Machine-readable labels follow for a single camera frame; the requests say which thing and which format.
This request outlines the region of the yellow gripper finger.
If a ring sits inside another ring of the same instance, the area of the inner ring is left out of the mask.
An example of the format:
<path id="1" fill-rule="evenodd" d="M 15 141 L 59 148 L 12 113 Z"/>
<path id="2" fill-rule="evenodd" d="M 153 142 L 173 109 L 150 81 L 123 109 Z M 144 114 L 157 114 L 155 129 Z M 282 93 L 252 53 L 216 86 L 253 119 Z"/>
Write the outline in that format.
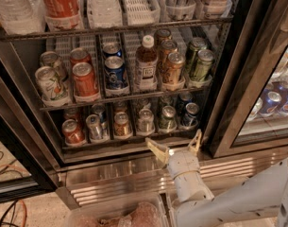
<path id="1" fill-rule="evenodd" d="M 146 146 L 155 154 L 155 156 L 163 163 L 167 164 L 169 161 L 169 148 L 165 145 L 159 144 L 151 138 L 145 138 Z"/>
<path id="2" fill-rule="evenodd" d="M 201 138 L 202 138 L 202 131 L 201 129 L 198 129 L 195 134 L 195 137 L 191 140 L 191 142 L 188 145 L 188 150 L 192 152 L 194 155 L 197 155 L 200 149 Z"/>

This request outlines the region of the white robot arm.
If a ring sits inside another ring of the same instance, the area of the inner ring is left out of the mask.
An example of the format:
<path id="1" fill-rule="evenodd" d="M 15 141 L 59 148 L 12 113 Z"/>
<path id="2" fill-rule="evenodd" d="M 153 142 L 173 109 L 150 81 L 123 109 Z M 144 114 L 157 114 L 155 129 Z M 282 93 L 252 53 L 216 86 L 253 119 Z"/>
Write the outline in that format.
<path id="1" fill-rule="evenodd" d="M 173 154 L 167 146 L 145 139 L 174 180 L 180 202 L 174 213 L 177 227 L 217 227 L 258 218 L 272 210 L 278 212 L 277 227 L 288 227 L 288 158 L 215 196 L 200 173 L 197 153 L 201 137 L 198 131 L 186 149 Z"/>

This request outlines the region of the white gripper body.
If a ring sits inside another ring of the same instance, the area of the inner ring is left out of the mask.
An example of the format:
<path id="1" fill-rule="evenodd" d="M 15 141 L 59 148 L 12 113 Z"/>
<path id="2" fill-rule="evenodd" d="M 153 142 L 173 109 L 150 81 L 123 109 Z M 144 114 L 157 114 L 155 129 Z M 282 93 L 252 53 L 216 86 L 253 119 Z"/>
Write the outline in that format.
<path id="1" fill-rule="evenodd" d="M 198 158 L 188 150 L 182 150 L 175 152 L 169 157 L 167 169 L 173 179 L 177 176 L 190 173 L 198 172 L 200 165 Z"/>

